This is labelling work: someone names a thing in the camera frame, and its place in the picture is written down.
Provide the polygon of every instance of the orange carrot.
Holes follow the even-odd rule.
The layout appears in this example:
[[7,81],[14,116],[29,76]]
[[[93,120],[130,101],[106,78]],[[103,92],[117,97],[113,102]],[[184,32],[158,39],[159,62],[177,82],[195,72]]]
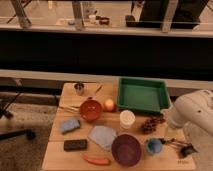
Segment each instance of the orange carrot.
[[95,158],[95,157],[89,157],[86,154],[83,154],[83,159],[86,160],[89,163],[96,164],[96,165],[109,165],[110,160],[107,157],[103,158]]

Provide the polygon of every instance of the green plastic bin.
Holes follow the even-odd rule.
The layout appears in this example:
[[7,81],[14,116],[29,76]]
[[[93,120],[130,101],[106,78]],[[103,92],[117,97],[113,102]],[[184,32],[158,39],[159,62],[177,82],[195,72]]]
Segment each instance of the green plastic bin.
[[160,114],[170,106],[166,85],[163,81],[120,78],[118,90],[119,109]]

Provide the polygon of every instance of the red bowl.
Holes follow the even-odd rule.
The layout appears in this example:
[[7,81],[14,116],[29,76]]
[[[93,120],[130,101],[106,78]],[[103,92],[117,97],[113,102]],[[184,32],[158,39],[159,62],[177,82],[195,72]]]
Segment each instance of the red bowl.
[[86,100],[80,106],[81,117],[88,122],[95,121],[101,116],[102,106],[96,100]]
[[120,135],[112,143],[112,155],[123,166],[136,165],[141,159],[141,154],[139,141],[131,135]]

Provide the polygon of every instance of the wooden table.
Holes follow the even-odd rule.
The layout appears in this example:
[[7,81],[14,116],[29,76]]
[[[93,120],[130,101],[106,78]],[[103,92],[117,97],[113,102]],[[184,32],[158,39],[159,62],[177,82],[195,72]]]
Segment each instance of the wooden table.
[[[72,83],[66,83],[63,88],[63,92],[60,99],[60,106],[76,105],[82,103],[92,92],[94,92],[100,84],[85,83],[85,93],[83,97],[77,96],[73,88]],[[103,103],[106,98],[112,98],[116,101],[118,86],[115,84],[104,83],[102,89],[94,97],[100,103]],[[162,138],[164,136],[164,130],[166,124],[158,125],[157,131],[143,135],[140,131],[141,124],[147,119],[147,117],[140,115],[136,116],[136,122],[130,130],[123,130],[119,124],[119,111],[114,113],[104,112],[99,120],[94,123],[87,123],[79,114],[65,111],[62,108],[58,108],[52,131],[49,137],[49,142],[46,149],[46,154],[43,160],[42,169],[46,171],[115,171],[115,170],[144,170],[144,171],[193,171],[195,170],[195,164],[191,156],[184,159],[179,159],[178,153],[174,148],[170,146],[163,146],[163,150],[160,154],[150,156],[147,154],[144,148],[144,142],[150,137]],[[62,135],[59,127],[63,121],[70,119],[71,117],[77,117],[81,122],[81,128],[73,132]],[[88,134],[95,125],[104,125],[114,128],[118,134],[128,133],[134,135],[142,144],[142,158],[139,163],[133,167],[123,167],[119,165],[113,158],[111,152],[104,151],[94,142],[88,138]],[[63,150],[64,140],[69,139],[82,139],[87,138],[88,149],[86,151],[65,152]],[[185,140],[183,132],[178,132],[177,138],[179,140]],[[88,154],[90,156],[108,157],[111,160],[109,166],[97,166],[87,163],[82,159],[82,154]]]

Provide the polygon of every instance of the blue cup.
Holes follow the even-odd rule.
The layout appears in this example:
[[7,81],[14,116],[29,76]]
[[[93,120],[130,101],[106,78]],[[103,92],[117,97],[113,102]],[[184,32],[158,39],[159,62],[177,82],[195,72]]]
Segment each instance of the blue cup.
[[146,150],[151,155],[160,153],[162,148],[163,148],[163,144],[157,138],[150,138],[146,141]]

